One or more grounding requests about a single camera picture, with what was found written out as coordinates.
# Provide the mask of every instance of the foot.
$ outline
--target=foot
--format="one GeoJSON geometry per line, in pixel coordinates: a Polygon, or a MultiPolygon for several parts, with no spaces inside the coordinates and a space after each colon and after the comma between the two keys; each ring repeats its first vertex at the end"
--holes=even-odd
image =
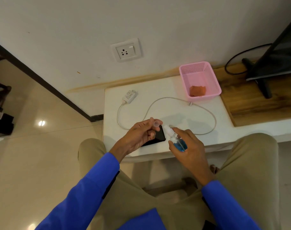
{"type": "Polygon", "coordinates": [[[217,172],[219,172],[219,168],[218,167],[216,167],[215,165],[210,165],[209,166],[209,168],[210,168],[210,171],[213,173],[213,174],[216,174],[217,172]]]}

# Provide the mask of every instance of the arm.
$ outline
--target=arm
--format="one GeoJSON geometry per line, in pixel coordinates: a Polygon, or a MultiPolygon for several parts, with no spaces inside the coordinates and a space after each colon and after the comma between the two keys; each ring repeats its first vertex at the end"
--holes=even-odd
{"type": "Polygon", "coordinates": [[[202,194],[220,229],[260,229],[219,181],[205,185],[202,194]]]}
{"type": "Polygon", "coordinates": [[[57,205],[36,230],[86,230],[111,188],[120,169],[119,163],[129,153],[155,138],[154,121],[150,118],[136,123],[73,187],[66,199],[57,205]]]}
{"type": "Polygon", "coordinates": [[[189,129],[183,131],[174,127],[173,130],[182,137],[188,148],[180,152],[169,141],[169,149],[203,186],[203,197],[219,229],[260,229],[224,186],[214,180],[215,175],[210,171],[205,157],[204,144],[189,129]]]}
{"type": "Polygon", "coordinates": [[[106,153],[37,226],[41,229],[85,230],[103,201],[103,195],[120,169],[119,162],[106,153]]]}

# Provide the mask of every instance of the pink basket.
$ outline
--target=pink basket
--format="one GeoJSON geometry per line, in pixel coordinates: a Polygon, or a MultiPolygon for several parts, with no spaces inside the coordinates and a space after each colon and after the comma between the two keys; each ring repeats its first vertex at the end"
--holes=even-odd
{"type": "Polygon", "coordinates": [[[187,100],[190,102],[212,99],[222,92],[211,65],[206,61],[181,65],[179,73],[181,74],[187,100]],[[206,94],[199,97],[190,97],[189,89],[193,85],[205,86],[206,94]]]}

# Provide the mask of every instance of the black cable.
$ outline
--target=black cable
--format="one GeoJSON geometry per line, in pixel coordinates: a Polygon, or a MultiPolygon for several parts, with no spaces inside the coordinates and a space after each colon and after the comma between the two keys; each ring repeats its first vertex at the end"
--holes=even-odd
{"type": "Polygon", "coordinates": [[[247,70],[244,71],[244,72],[241,72],[241,73],[231,73],[231,72],[229,72],[229,71],[227,70],[226,67],[228,66],[229,62],[231,62],[235,57],[237,57],[237,56],[239,56],[239,55],[241,55],[241,54],[243,54],[243,53],[245,53],[245,52],[247,52],[247,51],[255,50],[255,49],[257,49],[257,48],[260,48],[260,47],[266,47],[266,46],[270,46],[270,45],[272,45],[272,44],[271,44],[271,43],[263,44],[263,45],[260,45],[260,46],[257,46],[257,47],[250,48],[250,49],[248,49],[248,50],[242,51],[242,52],[240,52],[240,53],[234,55],[234,56],[233,56],[233,57],[232,57],[232,58],[231,58],[231,59],[226,63],[226,65],[224,66],[224,70],[225,70],[225,72],[228,73],[228,74],[230,74],[230,75],[239,75],[239,74],[246,73],[247,70]]]}

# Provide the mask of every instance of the hand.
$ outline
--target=hand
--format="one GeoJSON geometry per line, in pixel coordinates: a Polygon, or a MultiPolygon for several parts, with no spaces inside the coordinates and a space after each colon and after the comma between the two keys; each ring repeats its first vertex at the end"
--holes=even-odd
{"type": "Polygon", "coordinates": [[[153,119],[152,117],[148,120],[135,123],[125,136],[115,143],[109,152],[113,154],[120,163],[126,155],[155,138],[155,131],[160,131],[159,127],[154,127],[155,121],[159,121],[160,125],[163,124],[161,120],[153,119]]]}
{"type": "Polygon", "coordinates": [[[169,149],[174,156],[193,174],[202,186],[215,179],[205,157],[204,144],[189,129],[185,131],[177,127],[172,129],[185,141],[188,147],[184,152],[181,152],[169,140],[169,149]]]}

